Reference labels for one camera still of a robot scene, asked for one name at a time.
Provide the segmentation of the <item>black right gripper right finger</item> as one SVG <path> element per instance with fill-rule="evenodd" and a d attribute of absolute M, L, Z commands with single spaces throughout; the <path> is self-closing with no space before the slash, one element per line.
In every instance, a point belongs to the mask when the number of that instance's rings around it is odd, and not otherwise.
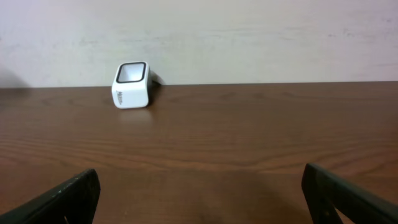
<path fill-rule="evenodd" d="M 301 187 L 316 224 L 341 223 L 338 212 L 353 223 L 397 224 L 397 205 L 315 164 L 305 166 Z"/>

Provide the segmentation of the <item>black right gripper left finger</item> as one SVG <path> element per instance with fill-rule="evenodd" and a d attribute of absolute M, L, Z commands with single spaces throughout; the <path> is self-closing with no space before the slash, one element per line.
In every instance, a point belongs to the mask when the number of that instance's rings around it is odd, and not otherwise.
<path fill-rule="evenodd" d="M 100 181 L 88 169 L 31 201 L 1 215 L 1 223 L 92 224 L 100 197 Z"/>

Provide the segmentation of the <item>white barcode scanner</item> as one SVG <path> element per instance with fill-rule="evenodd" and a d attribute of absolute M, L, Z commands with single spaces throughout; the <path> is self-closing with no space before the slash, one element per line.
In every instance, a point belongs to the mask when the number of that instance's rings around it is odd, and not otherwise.
<path fill-rule="evenodd" d="M 111 86 L 115 107 L 119 109 L 144 108 L 155 97 L 163 80 L 145 61 L 120 64 Z"/>

